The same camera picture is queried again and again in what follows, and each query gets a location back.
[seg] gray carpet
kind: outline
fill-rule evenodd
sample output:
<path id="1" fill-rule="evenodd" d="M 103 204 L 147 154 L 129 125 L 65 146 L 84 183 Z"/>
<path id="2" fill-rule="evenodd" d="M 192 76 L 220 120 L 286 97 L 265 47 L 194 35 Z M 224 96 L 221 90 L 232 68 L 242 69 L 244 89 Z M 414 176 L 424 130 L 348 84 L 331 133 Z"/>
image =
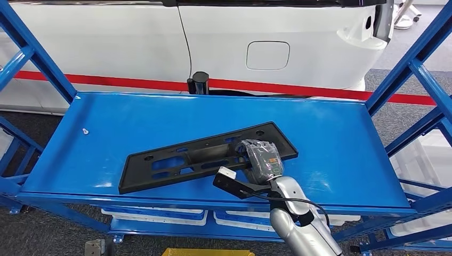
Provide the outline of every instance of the gray carpet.
<path id="1" fill-rule="evenodd" d="M 374 69 L 366 75 L 367 90 L 374 90 L 393 68 L 414 40 L 440 10 L 438 6 L 419 6 L 423 16 L 418 24 L 406 31 L 395 31 L 394 37 Z M 452 93 L 452 39 L 449 37 L 438 51 L 427 61 L 426 66 L 433 72 L 443 87 Z M 411 78 L 400 93 L 425 94 L 415 78 Z M 375 126 L 385 145 L 425 115 L 431 107 L 388 103 L 373 118 Z M 26 132 L 39 144 L 45 145 L 60 121 L 60 117 L 33 114 L 0 113 L 18 128 Z M 106 221 L 99 209 L 90 206 L 71 206 L 98 220 Z M 86 241 L 105 238 L 103 234 L 78 226 L 49 214 L 32 211 L 27 214 L 8 215 L 0 207 L 0 256 L 6 255 L 83 255 Z M 349 252 L 349 245 L 357 245 L 364 238 L 342 243 L 345 255 L 358 255 Z M 292 255 L 285 244 L 243 242 L 220 239 L 176 238 L 157 236 L 127 236 L 116 246 L 117 255 L 155 255 L 159 256 L 167 247 L 206 248 L 206 249 L 246 249 L 257 256 Z M 378 251 L 376 256 L 402 255 L 452 255 L 452 253 Z"/>

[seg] blue metal shelf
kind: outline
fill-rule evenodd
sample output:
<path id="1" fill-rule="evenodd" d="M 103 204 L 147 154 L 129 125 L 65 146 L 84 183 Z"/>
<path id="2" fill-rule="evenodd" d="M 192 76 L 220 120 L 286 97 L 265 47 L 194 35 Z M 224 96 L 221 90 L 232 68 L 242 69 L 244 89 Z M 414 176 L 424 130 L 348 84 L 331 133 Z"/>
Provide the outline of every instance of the blue metal shelf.
<path id="1" fill-rule="evenodd" d="M 284 161 L 285 174 L 299 181 L 311 200 L 327 209 L 342 207 L 337 214 L 414 213 L 363 103 L 96 92 L 77 96 L 21 198 L 58 195 L 59 201 L 70 203 L 76 195 L 91 204 L 107 198 L 109 203 L 137 204 L 141 199 L 142 206 L 268 211 L 268 201 L 240 200 L 212 186 L 213 177 L 124 195 L 118 184 L 129 154 L 273 121 L 300 152 Z M 203 115 L 187 109 L 202 109 Z M 381 191 L 378 197 L 376 190 Z"/>

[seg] red floor line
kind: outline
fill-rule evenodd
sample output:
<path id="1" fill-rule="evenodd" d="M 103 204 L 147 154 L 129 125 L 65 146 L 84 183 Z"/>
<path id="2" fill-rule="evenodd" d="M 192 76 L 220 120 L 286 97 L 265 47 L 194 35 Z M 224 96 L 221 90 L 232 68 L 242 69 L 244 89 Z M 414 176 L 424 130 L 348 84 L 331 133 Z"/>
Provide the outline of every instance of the red floor line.
<path id="1" fill-rule="evenodd" d="M 157 81 L 147 79 L 135 79 L 135 78 L 119 78 L 119 77 L 104 77 L 104 76 L 85 76 L 85 75 L 72 75 L 65 74 L 71 83 L 77 84 L 93 84 L 93 85 L 107 85 L 107 86 L 120 86 L 130 88 L 145 88 L 156 90 L 170 90 L 170 91 L 186 91 L 187 84 L 185 82 L 168 82 Z M 47 79 L 41 72 L 38 71 L 19 71 L 15 78 L 46 81 Z M 318 97 L 331 97 L 341 99 L 355 99 L 355 100 L 367 100 L 372 92 L 360 92 L 341 89 L 327 89 L 316 88 L 307 86 L 296 85 L 284 85 L 284 84 L 268 84 L 257 82 L 244 82 L 222 79 L 210 79 L 209 86 L 211 88 L 219 89 L 233 89 L 233 90 L 246 90 L 246 91 L 258 91 L 269 93 L 283 93 L 293 95 L 305 95 L 305 96 L 318 96 Z M 413 94 L 394 94 L 388 102 L 394 103 L 407 103 L 418 105 L 435 106 L 435 102 L 432 98 L 425 95 L 413 95 Z"/>

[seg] black plastic bracket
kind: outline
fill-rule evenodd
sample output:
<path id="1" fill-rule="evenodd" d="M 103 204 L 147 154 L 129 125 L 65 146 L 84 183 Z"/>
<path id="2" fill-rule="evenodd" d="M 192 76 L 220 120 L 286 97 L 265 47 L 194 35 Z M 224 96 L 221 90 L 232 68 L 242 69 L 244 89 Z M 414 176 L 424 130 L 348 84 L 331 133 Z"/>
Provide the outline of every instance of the black plastic bracket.
<path id="1" fill-rule="evenodd" d="M 248 127 L 199 140 L 131 154 L 127 157 L 119 193 L 131 193 L 217 173 L 220 166 L 231 170 L 251 167 L 235 151 L 242 139 L 273 142 L 282 160 L 295 158 L 298 151 L 274 122 Z"/>

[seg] robotic arm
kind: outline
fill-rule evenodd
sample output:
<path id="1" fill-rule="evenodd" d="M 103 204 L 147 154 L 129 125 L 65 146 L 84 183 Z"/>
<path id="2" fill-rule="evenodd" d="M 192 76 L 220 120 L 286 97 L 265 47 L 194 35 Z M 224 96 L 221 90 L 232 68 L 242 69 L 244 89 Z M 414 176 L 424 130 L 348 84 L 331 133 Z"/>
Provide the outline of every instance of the robotic arm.
<path id="1" fill-rule="evenodd" d="M 236 180 L 234 171 L 221 167 L 215 186 L 241 199 L 256 196 L 270 200 L 271 225 L 296 256 L 343 255 L 331 236 L 327 214 L 324 222 L 315 206 L 323 208 L 306 198 L 295 179 L 282 175 L 283 164 L 274 144 L 243 140 L 236 151 L 252 164 L 252 170 L 245 170 L 251 183 Z"/>

